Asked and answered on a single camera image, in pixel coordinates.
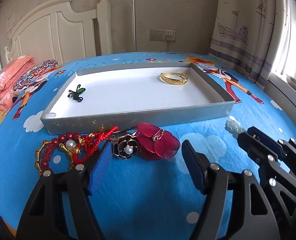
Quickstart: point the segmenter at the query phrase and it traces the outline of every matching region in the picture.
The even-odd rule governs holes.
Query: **metal pole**
[[[132,12],[132,43],[134,46],[134,52],[137,51],[137,39],[136,39],[136,7],[135,0],[131,0],[131,12]]]

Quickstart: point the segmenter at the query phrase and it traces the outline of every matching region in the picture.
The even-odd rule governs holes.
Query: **white bed headboard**
[[[33,56],[36,64],[94,57],[99,43],[95,43],[93,19],[98,19],[101,54],[112,54],[108,0],[100,0],[97,9],[82,13],[72,10],[71,1],[49,0],[25,15],[10,37],[11,51],[5,47],[6,62],[22,55]]]

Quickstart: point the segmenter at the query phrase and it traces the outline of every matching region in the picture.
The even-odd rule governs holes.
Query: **gold bracelet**
[[[176,76],[180,76],[183,79],[175,79],[175,78],[168,78],[166,76],[169,75],[176,75]],[[161,73],[160,74],[161,79],[171,85],[183,85],[185,83],[187,83],[188,81],[188,76],[185,75],[184,73],[177,73],[177,72],[168,72],[168,73]]]

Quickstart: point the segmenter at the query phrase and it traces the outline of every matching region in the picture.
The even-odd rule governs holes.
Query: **blue bedsheet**
[[[38,81],[42,86],[32,89],[34,93],[30,94],[26,106],[21,106],[20,102],[16,104],[0,125],[0,215],[3,219],[17,228],[28,197],[39,179],[34,167],[34,152],[42,140],[53,138],[40,122],[41,113],[56,90],[75,71],[115,64],[178,61],[196,64],[225,89],[234,91],[241,102],[234,105],[230,115],[240,121],[245,129],[255,126],[276,140],[296,139],[295,125],[275,102],[257,86],[235,71],[225,69],[222,63],[210,56],[138,52],[70,62],[48,71]],[[232,76],[230,80],[235,82],[232,84],[237,85],[231,86],[231,82],[223,79],[222,71],[211,69],[211,62]],[[172,125],[165,129],[181,143],[188,139],[197,152],[206,154],[210,162],[219,163],[227,171],[250,169],[258,179],[258,166],[224,129],[226,119]],[[67,171],[69,159],[64,152],[56,150],[50,166],[56,173]],[[219,236],[223,236],[227,229],[231,198],[229,192]],[[205,197],[192,183],[181,149],[169,160],[148,161],[139,156],[129,160],[114,158],[100,190],[90,197],[107,240],[188,239],[204,200]],[[69,232],[77,237],[74,227],[70,226],[72,218],[66,195],[64,206]]]

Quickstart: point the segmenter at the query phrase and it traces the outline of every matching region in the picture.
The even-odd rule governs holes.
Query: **wall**
[[[37,5],[47,0],[1,0],[0,61],[5,65],[7,19],[15,14],[15,24]],[[114,53],[132,51],[131,0],[109,0],[112,14],[112,47]],[[72,9],[83,12],[96,8],[99,0],[73,0]],[[218,0],[136,0],[137,50],[165,51],[166,42],[149,41],[149,29],[176,30],[176,42],[170,51],[209,52],[216,19]]]

